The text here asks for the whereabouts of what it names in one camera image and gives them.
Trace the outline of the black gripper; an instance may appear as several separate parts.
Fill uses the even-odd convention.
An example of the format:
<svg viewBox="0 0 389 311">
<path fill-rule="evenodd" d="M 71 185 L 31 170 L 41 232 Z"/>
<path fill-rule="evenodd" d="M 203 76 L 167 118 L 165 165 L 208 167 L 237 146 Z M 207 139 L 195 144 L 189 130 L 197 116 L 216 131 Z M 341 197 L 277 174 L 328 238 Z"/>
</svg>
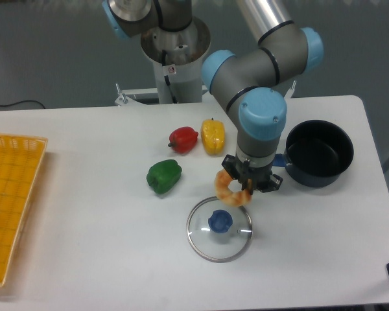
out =
<svg viewBox="0 0 389 311">
<path fill-rule="evenodd" d="M 272 163 L 261 164 L 252 158 L 241 159 L 237 155 L 226 155 L 222 166 L 224 170 L 242 185 L 242 191 L 253 194 L 255 190 L 266 193 L 280 188 L 283 178 L 272 173 Z"/>
</svg>

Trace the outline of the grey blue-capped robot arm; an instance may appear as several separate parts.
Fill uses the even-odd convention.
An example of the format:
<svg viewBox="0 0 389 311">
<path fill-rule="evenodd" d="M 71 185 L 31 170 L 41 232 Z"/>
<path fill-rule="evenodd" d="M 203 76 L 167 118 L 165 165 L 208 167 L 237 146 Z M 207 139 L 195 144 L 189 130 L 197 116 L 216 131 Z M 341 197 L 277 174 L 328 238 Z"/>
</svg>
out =
<svg viewBox="0 0 389 311">
<path fill-rule="evenodd" d="M 257 48 L 238 57 L 210 52 L 207 25 L 190 1 L 103 1 L 120 38 L 139 36 L 151 61 L 162 104 L 199 102 L 207 89 L 237 128 L 237 149 L 224 170 L 249 191 L 278 190 L 272 173 L 287 105 L 274 86 L 318 66 L 324 57 L 320 35 L 300 28 L 281 1 L 239 1 Z"/>
</svg>

